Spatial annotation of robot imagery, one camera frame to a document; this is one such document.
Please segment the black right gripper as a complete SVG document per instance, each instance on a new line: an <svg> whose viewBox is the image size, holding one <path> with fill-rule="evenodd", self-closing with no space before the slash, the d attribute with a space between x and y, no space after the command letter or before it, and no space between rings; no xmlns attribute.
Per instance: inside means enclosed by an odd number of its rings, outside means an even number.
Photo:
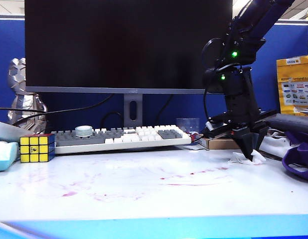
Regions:
<svg viewBox="0 0 308 239"><path fill-rule="evenodd" d="M213 93L224 95L227 111L211 118L212 123L225 123L231 127L248 126L254 128L257 123L275 111L262 113L258 107L253 82L251 79L251 67L228 67L212 78ZM252 161L253 147L260 147L269 127L264 124L253 129L232 129L230 137L241 149L245 158Z"/></svg>

